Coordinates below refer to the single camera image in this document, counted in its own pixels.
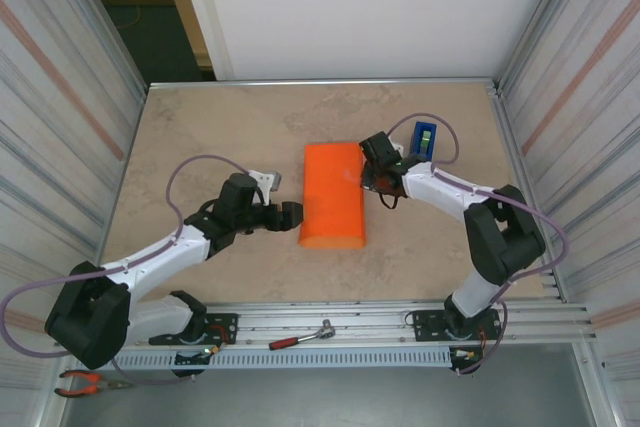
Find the orange object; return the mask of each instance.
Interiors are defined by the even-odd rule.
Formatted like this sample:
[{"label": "orange object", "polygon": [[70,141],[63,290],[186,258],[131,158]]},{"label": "orange object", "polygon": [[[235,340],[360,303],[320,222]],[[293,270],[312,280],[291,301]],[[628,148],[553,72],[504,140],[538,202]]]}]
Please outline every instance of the orange object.
[{"label": "orange object", "polygon": [[355,142],[305,147],[301,246],[361,249],[367,244],[362,165],[362,152]]}]

